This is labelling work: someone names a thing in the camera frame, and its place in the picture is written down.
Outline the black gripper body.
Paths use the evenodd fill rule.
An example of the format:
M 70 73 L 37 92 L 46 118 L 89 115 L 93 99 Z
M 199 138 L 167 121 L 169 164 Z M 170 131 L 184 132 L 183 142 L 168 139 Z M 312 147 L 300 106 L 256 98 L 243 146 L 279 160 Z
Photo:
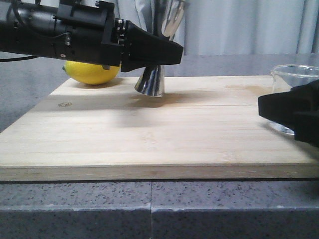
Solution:
M 120 66 L 124 54 L 125 21 L 114 14 L 115 5 L 99 0 L 95 7 L 61 0 L 56 20 L 65 25 L 68 60 Z

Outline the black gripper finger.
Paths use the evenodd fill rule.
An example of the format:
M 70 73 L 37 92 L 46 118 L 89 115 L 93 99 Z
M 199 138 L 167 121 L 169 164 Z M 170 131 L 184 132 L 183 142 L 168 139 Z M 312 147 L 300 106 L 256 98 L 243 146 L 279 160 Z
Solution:
M 181 62 L 183 47 L 176 42 L 154 36 L 131 21 L 125 22 L 121 71 L 154 65 L 175 65 Z
M 319 81 L 258 98 L 259 115 L 294 131 L 295 140 L 319 146 Z

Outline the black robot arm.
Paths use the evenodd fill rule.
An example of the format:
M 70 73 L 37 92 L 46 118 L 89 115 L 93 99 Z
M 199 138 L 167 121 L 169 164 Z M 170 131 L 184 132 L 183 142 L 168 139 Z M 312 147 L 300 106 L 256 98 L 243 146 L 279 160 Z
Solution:
M 19 0 L 0 3 L 3 52 L 119 66 L 122 72 L 181 61 L 183 47 L 114 15 L 114 4 L 96 7 L 62 0 L 58 7 Z

